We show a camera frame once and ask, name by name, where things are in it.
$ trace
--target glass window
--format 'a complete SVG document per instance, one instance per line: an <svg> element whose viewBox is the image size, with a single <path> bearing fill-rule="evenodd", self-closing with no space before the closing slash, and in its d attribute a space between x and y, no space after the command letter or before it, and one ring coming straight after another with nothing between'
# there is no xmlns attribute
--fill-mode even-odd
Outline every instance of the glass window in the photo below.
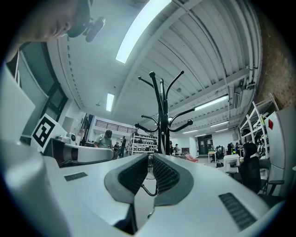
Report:
<svg viewBox="0 0 296 237"><path fill-rule="evenodd" d="M31 69L31 72L36 78L36 81L42 90L48 94L55 81L49 71L46 63L42 44L39 42L31 42L22 49L26 61Z"/></svg>
<svg viewBox="0 0 296 237"><path fill-rule="evenodd" d="M53 97L51 98L51 103L54 104L57 108L60 107L60 104L63 100L63 95L61 94L60 90L57 89L53 95Z"/></svg>
<svg viewBox="0 0 296 237"><path fill-rule="evenodd" d="M51 108L48 107L48 108L46 109L45 113L46 113L48 116L50 116L53 120L56 120L56 119L57 119L58 114L57 114L54 110L52 110Z"/></svg>
<svg viewBox="0 0 296 237"><path fill-rule="evenodd" d="M22 89L35 105L35 109L23 131L23 135L31 136L40 119L43 108L48 100L48 96L40 89L38 83L34 80L22 57L20 57L18 61L18 70Z"/></svg>

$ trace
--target backpack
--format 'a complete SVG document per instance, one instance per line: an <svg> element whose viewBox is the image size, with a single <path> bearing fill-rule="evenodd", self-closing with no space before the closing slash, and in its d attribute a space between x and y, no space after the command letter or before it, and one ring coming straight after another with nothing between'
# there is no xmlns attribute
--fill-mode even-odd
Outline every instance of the backpack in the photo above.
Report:
<svg viewBox="0 0 296 237"><path fill-rule="evenodd" d="M218 161L217 164L216 164L216 168L220 168L220 167L223 167L223 166L224 166L224 164L222 162L220 162L220 161Z"/></svg>

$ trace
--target table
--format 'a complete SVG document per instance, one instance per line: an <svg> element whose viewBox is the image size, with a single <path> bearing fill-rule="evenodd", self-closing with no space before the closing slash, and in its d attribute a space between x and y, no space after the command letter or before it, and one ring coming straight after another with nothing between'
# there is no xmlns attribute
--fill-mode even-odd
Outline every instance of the table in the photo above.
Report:
<svg viewBox="0 0 296 237"><path fill-rule="evenodd" d="M216 159L216 151L209 151L208 152L208 157L209 157L209 163L210 163L210 155L212 155L212 154L215 154L215 163L217 162L217 159Z"/></svg>
<svg viewBox="0 0 296 237"><path fill-rule="evenodd" d="M224 156L223 161L224 161L224 167L225 167L224 168L224 171L225 172L227 171L227 164L231 160L236 160L236 164L239 164L240 163L240 156L239 156L239 154L233 154L233 155Z"/></svg>

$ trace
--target ceiling light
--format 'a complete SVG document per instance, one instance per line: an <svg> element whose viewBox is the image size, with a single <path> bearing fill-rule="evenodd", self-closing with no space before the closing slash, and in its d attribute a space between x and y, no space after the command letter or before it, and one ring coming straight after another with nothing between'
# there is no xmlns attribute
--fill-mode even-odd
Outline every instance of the ceiling light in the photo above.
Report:
<svg viewBox="0 0 296 237"><path fill-rule="evenodd" d="M193 131L186 131L186 132L183 132L183 134L185 134L185 133L190 133L190 132L195 132L195 131L197 131L197 130L193 130Z"/></svg>
<svg viewBox="0 0 296 237"><path fill-rule="evenodd" d="M212 100L210 102L207 102L207 103L204 103L204 104L202 104L200 106L195 107L194 108L194 111L204 109L206 107L212 106L214 104L220 103L220 102L225 101L225 100L228 100L228 99L229 99L229 95L221 96L221 97L219 97L219 98L217 98L215 100Z"/></svg>
<svg viewBox="0 0 296 237"><path fill-rule="evenodd" d="M228 130L228 128L225 128L225 129L222 129L222 130L219 130L219 131L225 131L225 130ZM219 131L216 131L216 132L219 132Z"/></svg>
<svg viewBox="0 0 296 237"><path fill-rule="evenodd" d="M223 124L228 124L229 121L226 121L226 122L223 122L223 123L220 123L220 124L215 124L215 125L212 125L211 127L216 127L216 126L220 126L220 125L223 125Z"/></svg>
<svg viewBox="0 0 296 237"><path fill-rule="evenodd" d="M114 95L107 94L107 102L106 102L106 110L111 112L112 104L113 104Z"/></svg>
<svg viewBox="0 0 296 237"><path fill-rule="evenodd" d="M126 32L116 55L117 61L126 63L144 30L170 2L171 0L150 0L145 5Z"/></svg>

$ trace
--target black coat rack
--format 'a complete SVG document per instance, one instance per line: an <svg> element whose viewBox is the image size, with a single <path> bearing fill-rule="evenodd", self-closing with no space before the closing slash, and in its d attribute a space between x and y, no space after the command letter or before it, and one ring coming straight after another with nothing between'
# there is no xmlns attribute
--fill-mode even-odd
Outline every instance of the black coat rack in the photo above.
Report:
<svg viewBox="0 0 296 237"><path fill-rule="evenodd" d="M147 129L147 128L139 125L138 123L135 124L135 127L140 128L140 129L144 130L145 132L158 131L158 153L170 155L170 131L171 132L178 132L178 131L186 128L187 126L190 126L193 124L193 121L190 119L185 124L181 125L180 127L176 128L176 129L171 129L171 125L177 117L184 115L186 113L192 112L195 110L195 108L192 108L192 109L189 109L189 110L186 110L184 112L177 114L175 117L172 118L171 121L168 120L167 95L168 95L168 92L169 92L170 88L172 87L172 85L176 82L176 80L182 74L184 74L184 71L181 71L179 73L179 75L171 82L171 84L168 86L166 92L165 92L165 88L164 88L164 80L163 79L160 80L160 91L158 90L157 82L156 82L156 78L155 78L155 72L149 73L149 76L152 79L152 84L150 82L144 80L140 76L138 77L139 80L147 83L155 90L156 99L157 99L157 103L158 103L158 120L156 120L155 118L150 117L150 116L142 115L141 116L142 118L147 118L147 119L153 120L156 123L156 126L157 126L156 129L150 130L150 129Z"/></svg>

